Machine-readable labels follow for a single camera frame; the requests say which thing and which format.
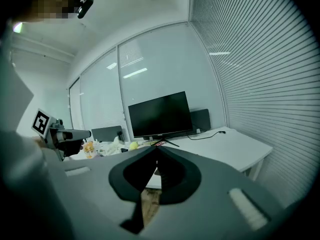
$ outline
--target monitor stand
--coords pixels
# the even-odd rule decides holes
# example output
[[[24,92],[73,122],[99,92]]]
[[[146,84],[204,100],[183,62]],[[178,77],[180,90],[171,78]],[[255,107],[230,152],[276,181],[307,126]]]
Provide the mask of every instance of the monitor stand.
[[[151,146],[155,146],[160,142],[166,142],[166,143],[169,143],[169,144],[174,145],[174,146],[179,148],[179,146],[177,144],[174,144],[174,143],[170,142],[169,140],[166,140],[165,138],[162,138],[162,139],[158,140],[156,143],[152,144]]]

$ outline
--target white desk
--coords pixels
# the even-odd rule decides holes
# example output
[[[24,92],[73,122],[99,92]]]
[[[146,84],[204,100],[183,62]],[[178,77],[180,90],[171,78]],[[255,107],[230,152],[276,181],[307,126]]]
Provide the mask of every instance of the white desk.
[[[200,139],[212,136],[218,131],[225,131],[225,134],[217,133],[212,138]],[[177,144],[179,147],[169,143],[166,143],[163,146],[180,149],[226,163],[240,172],[257,165],[256,168],[254,168],[254,176],[252,176],[253,180],[256,179],[259,173],[263,159],[273,149],[267,144],[228,127],[221,127],[201,134],[190,135],[190,138],[200,140],[191,140],[188,137],[178,137],[172,138],[170,141]],[[160,189],[160,176],[153,175],[146,187]]]

